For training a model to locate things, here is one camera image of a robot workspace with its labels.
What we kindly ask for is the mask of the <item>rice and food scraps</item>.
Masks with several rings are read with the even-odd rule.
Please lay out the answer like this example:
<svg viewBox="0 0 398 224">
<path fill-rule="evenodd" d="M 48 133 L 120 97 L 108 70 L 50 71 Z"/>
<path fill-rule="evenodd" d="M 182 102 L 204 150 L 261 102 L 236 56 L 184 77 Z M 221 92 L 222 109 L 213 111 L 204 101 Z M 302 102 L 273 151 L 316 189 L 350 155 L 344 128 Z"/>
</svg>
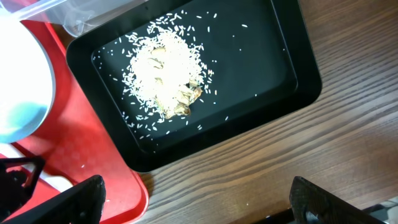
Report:
<svg viewBox="0 0 398 224">
<path fill-rule="evenodd" d="M 171 12 L 98 47 L 92 62 L 138 140 L 200 131 L 288 79 L 278 40 L 259 25 Z"/>
</svg>

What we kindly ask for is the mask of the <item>white plastic fork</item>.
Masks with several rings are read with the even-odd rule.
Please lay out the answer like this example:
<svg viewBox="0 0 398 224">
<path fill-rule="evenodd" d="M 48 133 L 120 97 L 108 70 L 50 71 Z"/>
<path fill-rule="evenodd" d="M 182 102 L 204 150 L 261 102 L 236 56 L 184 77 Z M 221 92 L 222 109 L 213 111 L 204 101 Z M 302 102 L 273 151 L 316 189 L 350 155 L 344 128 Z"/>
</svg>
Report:
<svg viewBox="0 0 398 224">
<path fill-rule="evenodd" d="M 18 149 L 16 149 L 11 144 L 1 143 L 1 154 L 7 158 L 23 158 L 23 155 Z M 59 192 L 64 192 L 73 187 L 73 184 L 65 177 L 59 175 L 50 175 L 45 171 L 42 171 L 39 176 L 44 182 L 52 186 Z"/>
</svg>

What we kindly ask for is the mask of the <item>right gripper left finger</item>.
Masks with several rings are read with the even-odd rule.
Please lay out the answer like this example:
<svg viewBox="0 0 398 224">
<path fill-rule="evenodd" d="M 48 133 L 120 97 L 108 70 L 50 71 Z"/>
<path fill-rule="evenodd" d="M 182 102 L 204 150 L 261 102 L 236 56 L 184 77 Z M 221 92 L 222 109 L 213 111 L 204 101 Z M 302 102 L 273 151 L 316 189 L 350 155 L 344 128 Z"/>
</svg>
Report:
<svg viewBox="0 0 398 224">
<path fill-rule="evenodd" d="M 5 224 L 95 223 L 101 220 L 105 182 L 94 175 L 44 203 L 5 221 Z"/>
</svg>

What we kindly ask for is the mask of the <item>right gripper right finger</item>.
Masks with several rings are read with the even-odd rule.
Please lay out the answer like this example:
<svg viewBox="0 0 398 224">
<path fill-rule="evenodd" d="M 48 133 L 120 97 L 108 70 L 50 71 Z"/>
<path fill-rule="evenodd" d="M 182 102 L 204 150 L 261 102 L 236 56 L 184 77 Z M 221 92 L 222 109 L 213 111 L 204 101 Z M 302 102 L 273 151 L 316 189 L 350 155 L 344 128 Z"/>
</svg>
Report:
<svg viewBox="0 0 398 224">
<path fill-rule="evenodd" d="M 384 224 L 301 176 L 294 177 L 289 200 L 296 223 Z"/>
</svg>

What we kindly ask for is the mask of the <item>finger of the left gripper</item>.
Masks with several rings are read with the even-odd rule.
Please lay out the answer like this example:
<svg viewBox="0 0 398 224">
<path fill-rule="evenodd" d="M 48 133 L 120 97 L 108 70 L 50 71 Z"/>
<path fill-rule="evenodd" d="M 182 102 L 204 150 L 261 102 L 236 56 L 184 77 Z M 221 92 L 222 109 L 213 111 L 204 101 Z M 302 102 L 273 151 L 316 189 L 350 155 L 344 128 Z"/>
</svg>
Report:
<svg viewBox="0 0 398 224">
<path fill-rule="evenodd" d="M 45 161 L 40 156 L 1 159 L 1 215 L 11 215 L 32 197 Z"/>
</svg>

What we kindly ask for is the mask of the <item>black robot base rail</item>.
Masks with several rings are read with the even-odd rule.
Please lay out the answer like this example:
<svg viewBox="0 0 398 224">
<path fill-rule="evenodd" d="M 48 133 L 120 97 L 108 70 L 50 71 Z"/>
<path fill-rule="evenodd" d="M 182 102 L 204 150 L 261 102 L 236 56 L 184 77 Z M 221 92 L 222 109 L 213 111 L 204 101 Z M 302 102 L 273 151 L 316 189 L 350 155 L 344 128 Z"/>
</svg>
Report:
<svg viewBox="0 0 398 224">
<path fill-rule="evenodd" d="M 363 210 L 368 215 L 387 224 L 397 224 L 397 197 L 390 198 Z M 276 215 L 269 215 L 255 224 L 296 224 L 292 209 L 289 208 Z"/>
</svg>

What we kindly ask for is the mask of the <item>light blue round plate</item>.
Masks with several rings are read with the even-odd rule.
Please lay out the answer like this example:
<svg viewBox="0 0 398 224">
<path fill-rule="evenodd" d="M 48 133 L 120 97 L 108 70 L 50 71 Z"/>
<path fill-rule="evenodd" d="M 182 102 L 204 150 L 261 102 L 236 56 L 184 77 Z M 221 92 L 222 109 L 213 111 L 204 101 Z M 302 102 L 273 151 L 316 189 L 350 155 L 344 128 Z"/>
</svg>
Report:
<svg viewBox="0 0 398 224">
<path fill-rule="evenodd" d="M 52 63 L 38 38 L 21 22 L 1 17 L 1 142 L 31 135 L 55 98 Z"/>
</svg>

